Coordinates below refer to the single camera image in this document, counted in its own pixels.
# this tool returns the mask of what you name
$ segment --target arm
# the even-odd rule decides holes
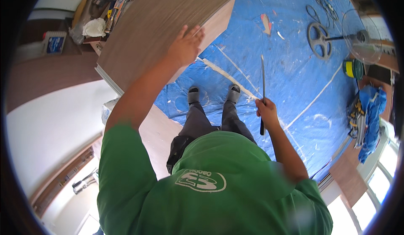
[[[134,81],[119,99],[108,118],[105,132],[120,122],[130,122],[132,128],[139,126],[147,116],[160,91],[179,68],[191,64],[198,55],[198,48],[205,36],[204,28],[195,26],[184,36],[185,25],[170,46],[168,53],[151,69]]]
[[[258,107],[257,116],[262,117],[270,134],[276,161],[284,164],[286,176],[295,183],[308,179],[306,167],[280,127],[275,104],[265,98],[265,104],[262,100],[255,100],[255,105]]]

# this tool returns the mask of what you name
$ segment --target person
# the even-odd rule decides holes
[[[275,104],[255,101],[274,147],[273,162],[237,117],[236,85],[224,104],[222,130],[207,120],[198,88],[189,89],[190,109],[179,136],[191,141],[171,176],[157,181],[139,126],[171,76],[200,51],[204,29],[197,25],[184,35],[186,30],[131,84],[107,121],[97,198],[105,234],[330,234],[330,213],[283,132]]]

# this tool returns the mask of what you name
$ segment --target green t-shirt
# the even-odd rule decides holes
[[[97,199],[113,234],[330,234],[332,219],[313,180],[296,186],[246,137],[214,131],[193,141],[157,181],[139,134],[104,136]]]

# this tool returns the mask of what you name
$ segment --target plastic bag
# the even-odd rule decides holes
[[[91,20],[83,26],[83,35],[88,35],[90,37],[104,37],[106,35],[104,32],[106,25],[105,20],[102,18]]]
[[[104,125],[107,123],[108,117],[111,114],[111,111],[114,109],[115,104],[118,102],[119,98],[120,97],[103,104],[101,110],[101,120]]]

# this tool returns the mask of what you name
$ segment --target left hand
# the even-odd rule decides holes
[[[199,45],[205,37],[205,28],[200,29],[199,25],[184,36],[187,29],[188,25],[184,25],[166,55],[177,64],[178,68],[188,66],[195,61],[196,56],[201,51]]]

